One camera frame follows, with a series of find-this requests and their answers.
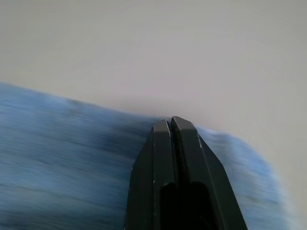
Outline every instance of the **blue fabric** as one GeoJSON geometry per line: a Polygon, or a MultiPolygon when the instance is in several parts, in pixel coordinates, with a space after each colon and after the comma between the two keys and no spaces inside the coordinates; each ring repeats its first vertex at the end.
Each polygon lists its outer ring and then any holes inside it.
{"type": "MultiPolygon", "coordinates": [[[[0,230],[122,229],[132,164],[160,119],[0,84],[0,230]]],[[[198,130],[248,229],[287,229],[270,166],[241,140],[198,130]]]]}

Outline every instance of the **white surface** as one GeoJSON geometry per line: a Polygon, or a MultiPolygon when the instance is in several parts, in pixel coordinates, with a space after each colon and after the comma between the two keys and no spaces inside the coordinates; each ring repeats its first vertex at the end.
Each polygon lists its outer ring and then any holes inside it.
{"type": "Polygon", "coordinates": [[[307,216],[307,1],[2,0],[0,80],[235,134],[307,216]]]}

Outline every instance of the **black plastic object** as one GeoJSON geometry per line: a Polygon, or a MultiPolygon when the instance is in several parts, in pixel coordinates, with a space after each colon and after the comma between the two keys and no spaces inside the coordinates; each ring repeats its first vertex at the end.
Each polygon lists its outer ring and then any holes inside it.
{"type": "Polygon", "coordinates": [[[124,230],[247,230],[224,167],[180,117],[154,125],[135,161],[124,230]]]}

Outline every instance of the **white background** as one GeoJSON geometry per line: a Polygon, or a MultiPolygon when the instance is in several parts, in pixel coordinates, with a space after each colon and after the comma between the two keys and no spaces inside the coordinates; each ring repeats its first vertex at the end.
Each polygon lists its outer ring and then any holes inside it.
{"type": "Polygon", "coordinates": [[[306,0],[1,0],[0,80],[237,135],[307,216],[306,0]]]}

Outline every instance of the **blue towel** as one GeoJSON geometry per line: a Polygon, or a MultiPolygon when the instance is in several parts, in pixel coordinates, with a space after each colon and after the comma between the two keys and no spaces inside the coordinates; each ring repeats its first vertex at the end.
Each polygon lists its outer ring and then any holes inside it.
{"type": "MultiPolygon", "coordinates": [[[[159,120],[0,84],[0,230],[121,230],[132,164],[159,120]]],[[[289,229],[270,165],[235,137],[198,131],[248,229],[289,229]]]]}

